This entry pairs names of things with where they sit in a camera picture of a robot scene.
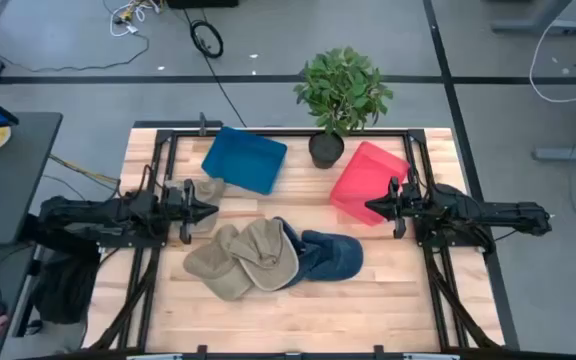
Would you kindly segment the navy blue baseball cap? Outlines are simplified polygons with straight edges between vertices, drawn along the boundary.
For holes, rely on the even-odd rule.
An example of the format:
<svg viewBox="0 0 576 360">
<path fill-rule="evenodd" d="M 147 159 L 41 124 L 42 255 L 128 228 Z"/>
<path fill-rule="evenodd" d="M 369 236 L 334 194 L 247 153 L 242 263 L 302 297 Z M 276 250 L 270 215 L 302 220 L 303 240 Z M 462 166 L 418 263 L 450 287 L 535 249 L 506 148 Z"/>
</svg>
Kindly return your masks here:
<svg viewBox="0 0 576 360">
<path fill-rule="evenodd" d="M 304 230 L 302 240 L 314 247 L 316 260 L 308 266 L 305 278 L 310 281 L 336 282 L 356 276 L 364 263 L 361 242 L 351 236 Z"/>
<path fill-rule="evenodd" d="M 286 289 L 306 278 L 319 258 L 319 250 L 315 245 L 303 241 L 285 219 L 276 217 L 276 220 L 281 222 L 283 231 L 287 235 L 298 258 L 297 273 L 282 287 L 282 289 Z"/>
</svg>

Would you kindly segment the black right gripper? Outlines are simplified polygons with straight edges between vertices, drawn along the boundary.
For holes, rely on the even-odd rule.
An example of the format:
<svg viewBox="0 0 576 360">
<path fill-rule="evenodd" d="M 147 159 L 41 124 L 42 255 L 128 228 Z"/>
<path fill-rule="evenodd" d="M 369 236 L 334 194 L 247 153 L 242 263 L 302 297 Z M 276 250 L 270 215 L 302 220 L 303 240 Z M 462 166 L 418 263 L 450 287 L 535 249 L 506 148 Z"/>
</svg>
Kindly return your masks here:
<svg viewBox="0 0 576 360">
<path fill-rule="evenodd" d="M 393 235 L 395 239 L 402 239 L 407 227 L 405 219 L 418 217 L 421 214 L 423 195 L 421 193 L 421 183 L 417 175 L 414 175 L 409 182 L 400 184 L 397 177 L 390 180 L 390 193 L 368 200 L 366 207 L 383 217 L 386 221 L 392 220 L 392 210 L 394 211 L 393 221 L 395 228 Z"/>
</svg>

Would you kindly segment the blue plastic bin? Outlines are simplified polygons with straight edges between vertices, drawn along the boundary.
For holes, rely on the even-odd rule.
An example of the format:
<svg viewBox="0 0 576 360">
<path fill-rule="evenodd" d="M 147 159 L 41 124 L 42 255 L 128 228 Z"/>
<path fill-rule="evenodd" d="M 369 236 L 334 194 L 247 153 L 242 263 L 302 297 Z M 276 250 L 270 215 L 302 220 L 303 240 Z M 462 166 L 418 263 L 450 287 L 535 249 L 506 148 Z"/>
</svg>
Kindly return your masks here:
<svg viewBox="0 0 576 360">
<path fill-rule="evenodd" d="M 270 195 L 287 153 L 287 146 L 231 127 L 215 136 L 202 169 L 212 178 L 262 195 Z"/>
</svg>

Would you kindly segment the black aluminium frame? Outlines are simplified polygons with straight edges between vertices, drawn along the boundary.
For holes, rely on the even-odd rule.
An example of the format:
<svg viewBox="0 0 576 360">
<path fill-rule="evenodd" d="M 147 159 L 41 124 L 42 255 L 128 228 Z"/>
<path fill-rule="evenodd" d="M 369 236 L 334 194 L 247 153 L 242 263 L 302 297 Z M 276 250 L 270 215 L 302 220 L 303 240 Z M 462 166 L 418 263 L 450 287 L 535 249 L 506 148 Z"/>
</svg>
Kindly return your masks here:
<svg viewBox="0 0 576 360">
<path fill-rule="evenodd" d="M 400 136 L 364 133 L 346 138 L 340 161 L 328 170 L 313 166 L 305 129 L 263 129 L 287 145 L 287 153 L 271 195 L 259 195 L 228 186 L 214 230 L 227 224 L 244 228 L 257 218 L 280 216 L 297 232 L 312 229 L 358 238 L 364 265 L 350 280 L 332 283 L 302 282 L 294 287 L 263 292 L 252 289 L 241 300 L 216 297 L 183 268 L 185 257 L 211 240 L 213 233 L 193 235 L 191 244 L 179 239 L 172 226 L 162 250 L 146 350 L 195 352 L 206 345 L 213 353 L 332 353 L 368 352 L 383 345 L 388 352 L 439 350 L 424 255 L 408 224 L 405 237 L 392 238 L 392 223 L 366 226 L 329 202 L 330 192 L 353 153 L 368 141 L 400 158 L 405 157 Z M 437 181 L 465 191 L 450 129 L 424 130 L 431 169 Z M 177 137 L 172 170 L 164 170 L 169 142 L 164 140 L 157 181 L 168 178 L 206 178 L 201 164 L 212 137 Z M 121 250 L 100 270 L 89 311 L 84 346 L 92 345 L 109 327 L 126 298 L 133 250 Z M 458 293 L 463 305 L 493 341 L 504 344 L 500 320 L 480 250 L 450 249 Z"/>
</svg>

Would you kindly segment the black plant pot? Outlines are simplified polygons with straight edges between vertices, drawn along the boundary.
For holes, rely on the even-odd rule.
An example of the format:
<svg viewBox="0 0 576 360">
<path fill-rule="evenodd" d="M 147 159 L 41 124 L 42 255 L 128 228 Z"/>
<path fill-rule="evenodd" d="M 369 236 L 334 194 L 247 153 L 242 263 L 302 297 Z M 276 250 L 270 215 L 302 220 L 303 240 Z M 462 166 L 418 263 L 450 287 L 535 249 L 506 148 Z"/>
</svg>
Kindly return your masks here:
<svg viewBox="0 0 576 360">
<path fill-rule="evenodd" d="M 319 132 L 310 137 L 308 149 L 316 168 L 329 169 L 340 159 L 345 146 L 336 133 Z"/>
</svg>

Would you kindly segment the black bag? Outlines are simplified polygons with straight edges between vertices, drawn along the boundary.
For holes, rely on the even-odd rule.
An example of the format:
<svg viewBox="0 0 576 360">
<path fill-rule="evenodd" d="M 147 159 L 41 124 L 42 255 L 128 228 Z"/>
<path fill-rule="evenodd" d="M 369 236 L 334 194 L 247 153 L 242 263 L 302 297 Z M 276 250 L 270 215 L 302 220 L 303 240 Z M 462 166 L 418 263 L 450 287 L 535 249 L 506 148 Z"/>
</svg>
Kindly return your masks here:
<svg viewBox="0 0 576 360">
<path fill-rule="evenodd" d="M 42 321 L 75 324 L 83 320 L 91 303 L 100 254 L 78 257 L 55 252 L 45 262 L 31 293 Z"/>
</svg>

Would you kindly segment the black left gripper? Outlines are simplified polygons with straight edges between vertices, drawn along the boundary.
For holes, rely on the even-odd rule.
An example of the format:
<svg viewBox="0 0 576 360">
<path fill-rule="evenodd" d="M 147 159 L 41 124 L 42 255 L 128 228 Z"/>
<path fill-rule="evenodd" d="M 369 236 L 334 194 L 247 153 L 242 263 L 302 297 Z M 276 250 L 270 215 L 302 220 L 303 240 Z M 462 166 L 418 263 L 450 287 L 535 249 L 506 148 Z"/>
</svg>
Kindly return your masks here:
<svg viewBox="0 0 576 360">
<path fill-rule="evenodd" d="M 192 181 L 185 179 L 181 183 L 165 183 L 163 187 L 163 205 L 165 214 L 171 222 L 179 223 L 179 239 L 183 244 L 189 245 L 192 235 L 189 229 L 190 220 L 190 195 L 192 193 Z M 192 205 L 202 212 L 193 217 L 194 227 L 214 227 L 218 213 L 208 214 L 206 211 L 219 210 L 219 196 L 212 193 L 196 193 Z"/>
</svg>

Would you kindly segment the red plastic bin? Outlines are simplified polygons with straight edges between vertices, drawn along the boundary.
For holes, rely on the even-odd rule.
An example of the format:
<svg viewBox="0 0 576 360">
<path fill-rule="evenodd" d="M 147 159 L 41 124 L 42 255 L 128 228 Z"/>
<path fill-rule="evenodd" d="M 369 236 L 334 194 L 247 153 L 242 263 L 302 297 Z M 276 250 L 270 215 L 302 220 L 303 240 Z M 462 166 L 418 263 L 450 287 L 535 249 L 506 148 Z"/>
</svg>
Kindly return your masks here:
<svg viewBox="0 0 576 360">
<path fill-rule="evenodd" d="M 386 195 L 392 177 L 402 183 L 409 168 L 409 163 L 402 158 L 363 141 L 335 183 L 330 203 L 360 223 L 378 225 L 384 218 L 368 209 L 365 203 Z"/>
</svg>

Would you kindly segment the tan baseball cap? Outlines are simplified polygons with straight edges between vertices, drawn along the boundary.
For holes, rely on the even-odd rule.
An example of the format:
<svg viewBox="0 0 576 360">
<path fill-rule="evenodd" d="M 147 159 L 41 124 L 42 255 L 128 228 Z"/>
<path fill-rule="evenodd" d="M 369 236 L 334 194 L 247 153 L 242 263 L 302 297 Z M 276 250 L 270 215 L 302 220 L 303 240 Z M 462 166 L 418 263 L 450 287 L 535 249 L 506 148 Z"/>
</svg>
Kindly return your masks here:
<svg viewBox="0 0 576 360">
<path fill-rule="evenodd" d="M 235 301 L 253 287 L 253 282 L 239 260 L 228 247 L 239 235 L 233 225 L 224 225 L 217 230 L 213 239 L 184 259 L 184 270 L 199 278 L 219 299 Z"/>
<path fill-rule="evenodd" d="M 195 189 L 195 198 L 203 203 L 220 206 L 226 185 L 223 179 L 197 180 L 193 182 Z M 214 213 L 195 225 L 190 226 L 192 234 L 210 233 L 217 222 L 218 214 Z"/>
<path fill-rule="evenodd" d="M 299 270 L 296 251 L 278 219 L 257 219 L 227 246 L 255 286 L 267 292 L 287 285 Z"/>
</svg>

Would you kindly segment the green leafy plant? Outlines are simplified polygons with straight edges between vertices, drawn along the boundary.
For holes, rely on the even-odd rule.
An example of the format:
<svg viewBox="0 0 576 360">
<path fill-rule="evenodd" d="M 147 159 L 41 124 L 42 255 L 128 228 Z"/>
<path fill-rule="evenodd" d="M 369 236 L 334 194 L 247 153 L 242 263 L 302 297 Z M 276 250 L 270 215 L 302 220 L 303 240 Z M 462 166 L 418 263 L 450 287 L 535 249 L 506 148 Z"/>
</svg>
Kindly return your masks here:
<svg viewBox="0 0 576 360">
<path fill-rule="evenodd" d="M 293 88 L 296 102 L 305 104 L 328 134 L 346 136 L 376 124 L 394 98 L 370 58 L 351 47 L 317 54 L 304 64 L 301 77 Z"/>
</svg>

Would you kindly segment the dark grey desk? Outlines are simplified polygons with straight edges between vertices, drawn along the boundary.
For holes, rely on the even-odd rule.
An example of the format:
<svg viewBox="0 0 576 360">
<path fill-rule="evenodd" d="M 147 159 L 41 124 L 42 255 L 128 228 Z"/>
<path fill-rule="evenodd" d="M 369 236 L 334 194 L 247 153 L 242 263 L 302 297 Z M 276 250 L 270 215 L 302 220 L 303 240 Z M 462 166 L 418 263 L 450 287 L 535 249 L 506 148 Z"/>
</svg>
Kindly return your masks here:
<svg viewBox="0 0 576 360">
<path fill-rule="evenodd" d="M 18 118 L 0 148 L 0 245 L 13 243 L 23 227 L 63 115 L 34 112 Z"/>
</svg>

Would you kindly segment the black box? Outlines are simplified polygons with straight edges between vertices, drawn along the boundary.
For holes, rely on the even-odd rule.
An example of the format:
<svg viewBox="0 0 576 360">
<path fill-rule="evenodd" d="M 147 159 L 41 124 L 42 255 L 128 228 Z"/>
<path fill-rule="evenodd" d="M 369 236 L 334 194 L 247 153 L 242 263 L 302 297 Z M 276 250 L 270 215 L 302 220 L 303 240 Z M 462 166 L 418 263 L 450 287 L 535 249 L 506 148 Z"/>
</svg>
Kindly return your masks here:
<svg viewBox="0 0 576 360">
<path fill-rule="evenodd" d="M 165 0 L 173 9 L 233 8 L 240 0 Z"/>
</svg>

